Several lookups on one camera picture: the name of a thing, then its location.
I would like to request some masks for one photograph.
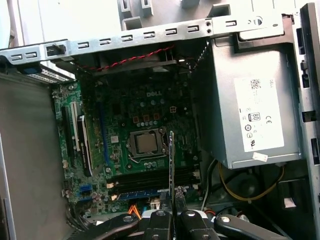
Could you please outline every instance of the red wire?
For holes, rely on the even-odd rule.
[[[204,212],[205,212],[205,213],[213,214],[214,216],[216,215],[216,213],[215,213],[214,211],[212,211],[212,210],[205,210]]]
[[[113,63],[113,64],[111,64],[111,65],[104,66],[104,67],[94,67],[94,66],[88,66],[88,65],[84,65],[84,66],[80,66],[80,67],[83,68],[83,69],[96,70],[96,71],[100,72],[100,71],[102,71],[102,70],[107,70],[107,69],[110,69],[110,68],[114,68],[114,67],[117,66],[117,65],[121,65],[121,64],[124,64],[124,63],[126,63],[126,62],[135,60],[135,59],[144,59],[144,58],[151,57],[151,56],[154,55],[154,54],[158,54],[158,53],[160,53],[160,52],[165,52],[165,51],[167,51],[167,50],[170,50],[170,49],[172,49],[173,47],[174,47],[174,45],[168,46],[168,47],[166,47],[166,48],[158,49],[158,50],[156,50],[156,51],[150,52],[150,53],[145,54],[145,55],[133,56],[133,57],[130,57],[130,58],[127,58],[127,59],[124,59],[124,60],[115,62],[115,63]]]

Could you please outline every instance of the yellow cable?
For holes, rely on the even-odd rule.
[[[138,211],[138,209],[137,209],[137,207],[135,205],[133,206],[133,211],[136,214],[136,216],[138,217],[138,219],[141,220],[140,213],[139,213],[139,211]]]
[[[226,191],[227,191],[232,197],[234,197],[235,199],[238,199],[238,200],[240,200],[240,201],[246,201],[246,202],[258,200],[258,199],[262,198],[263,196],[267,195],[268,193],[270,193],[270,192],[277,186],[277,183],[283,178],[283,176],[284,176],[284,174],[285,174],[285,167],[282,166],[281,176],[278,178],[278,180],[276,181],[276,183],[274,183],[271,187],[269,187],[267,190],[265,190],[263,193],[259,194],[258,196],[245,198],[245,197],[242,197],[242,196],[239,196],[239,195],[235,194],[234,192],[232,192],[232,191],[227,187],[227,184],[225,183],[225,180],[224,180],[224,177],[223,177],[222,164],[221,164],[220,162],[219,162],[219,164],[218,164],[218,167],[219,167],[219,175],[220,175],[220,178],[221,178],[221,182],[222,182],[223,186],[225,187]]]
[[[128,214],[131,214],[133,211],[133,205],[131,205],[131,207],[129,208]]]

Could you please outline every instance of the black ram slot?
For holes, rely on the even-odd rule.
[[[92,177],[92,163],[84,115],[80,115],[77,117],[77,127],[79,134],[80,149],[82,154],[83,173],[86,177]]]
[[[62,124],[64,128],[67,154],[71,159],[74,159],[75,151],[74,151],[74,142],[72,139],[71,125],[70,125],[69,107],[62,106],[61,113],[62,113]]]
[[[150,172],[134,173],[129,175],[119,175],[108,182],[114,182],[116,185],[112,190],[117,193],[128,193],[150,189],[167,189],[169,170],[155,170]],[[185,186],[199,183],[199,180],[193,175],[191,168],[177,168],[174,175],[174,182],[177,186]]]

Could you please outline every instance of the white sticker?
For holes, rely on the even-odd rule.
[[[268,155],[259,153],[259,152],[254,152],[253,156],[252,156],[253,160],[258,160],[258,161],[262,161],[262,162],[267,162],[268,160]]]
[[[285,145],[276,88],[270,78],[234,80],[245,152]]]

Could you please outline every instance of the blue pci express slot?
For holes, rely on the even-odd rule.
[[[128,193],[121,193],[118,196],[118,200],[131,200],[131,199],[143,199],[160,196],[161,192],[158,190],[146,190],[146,191],[135,191]]]
[[[91,184],[82,185],[79,187],[80,192],[90,191],[92,190]]]
[[[99,122],[101,128],[101,135],[102,135],[102,142],[103,142],[103,157],[106,164],[109,165],[109,153],[108,153],[108,144],[107,144],[107,131],[104,124],[105,119],[105,112],[101,102],[98,102],[98,109],[99,109]]]

